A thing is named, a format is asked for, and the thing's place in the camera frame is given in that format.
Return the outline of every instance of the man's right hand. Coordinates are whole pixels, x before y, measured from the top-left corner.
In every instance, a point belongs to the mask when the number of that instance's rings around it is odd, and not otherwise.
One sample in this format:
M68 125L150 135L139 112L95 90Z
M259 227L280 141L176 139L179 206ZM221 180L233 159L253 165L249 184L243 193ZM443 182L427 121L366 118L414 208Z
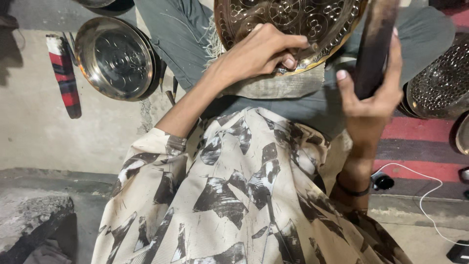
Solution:
M220 56L207 72L224 79L229 86L237 81L270 74L278 63L295 69L297 60L290 48L309 47L305 36L287 35L272 24L257 24L242 41Z
M401 69L401 43L397 37L397 30L394 30L384 81L372 97L360 101L355 95L354 82L350 74L344 70L337 72L337 86L342 97L342 109L347 117L347 131L354 145L361 151L367 151L366 156L372 156L370 158L373 159L374 148L378 144L381 133L402 100L402 87L399 86Z

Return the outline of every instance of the gray pants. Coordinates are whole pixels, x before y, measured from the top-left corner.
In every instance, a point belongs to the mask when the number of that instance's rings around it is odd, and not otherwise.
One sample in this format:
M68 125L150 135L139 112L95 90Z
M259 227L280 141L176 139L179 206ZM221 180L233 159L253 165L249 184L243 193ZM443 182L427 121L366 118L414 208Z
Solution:
M209 18L212 11L197 0L135 0L151 34L156 53L168 64L181 87L188 91L201 78L206 64ZM363 18L338 54L356 56ZM401 8L396 27L402 44L401 84L444 53L452 44L455 28L448 17L432 7ZM254 100L227 95L215 99L202 118L227 115L249 106L263 107L294 122L312 127L331 140L344 129L344 116L335 72L348 65L333 63L325 71L322 89L295 99Z

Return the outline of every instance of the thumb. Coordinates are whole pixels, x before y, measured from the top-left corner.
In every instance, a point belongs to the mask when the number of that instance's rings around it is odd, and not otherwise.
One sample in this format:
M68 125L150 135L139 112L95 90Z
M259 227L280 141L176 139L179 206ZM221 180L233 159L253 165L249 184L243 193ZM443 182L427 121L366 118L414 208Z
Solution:
M354 106L359 102L354 92L354 82L346 70L340 70L336 73L337 86L342 97L342 108L344 112L353 111Z

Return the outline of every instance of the black wristband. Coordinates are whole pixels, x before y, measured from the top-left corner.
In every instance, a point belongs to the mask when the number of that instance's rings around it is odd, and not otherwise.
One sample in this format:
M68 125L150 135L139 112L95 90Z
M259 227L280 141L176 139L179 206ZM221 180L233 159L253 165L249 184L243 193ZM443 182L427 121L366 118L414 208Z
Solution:
M350 195L350 196L354 196L354 197L360 197L360 196L364 196L364 195L367 195L369 192L370 192L370 187L371 187L371 184L368 185L368 188L366 188L366 190L362 191L362 192L354 192L354 191L350 191L349 189L345 188L342 184L340 184L339 182L339 174L337 174L337 176L335 177L335 184L337 184L337 186L343 191L345 192L347 195Z

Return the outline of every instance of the brass plate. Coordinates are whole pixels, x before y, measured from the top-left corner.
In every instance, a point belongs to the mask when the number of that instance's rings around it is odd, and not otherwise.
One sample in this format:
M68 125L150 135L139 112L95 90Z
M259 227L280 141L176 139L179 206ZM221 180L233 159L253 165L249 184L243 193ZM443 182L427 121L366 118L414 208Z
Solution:
M271 23L285 34L308 37L296 69L276 69L288 76L309 70L334 54L360 22L367 0L215 0L218 36L226 50L258 23Z

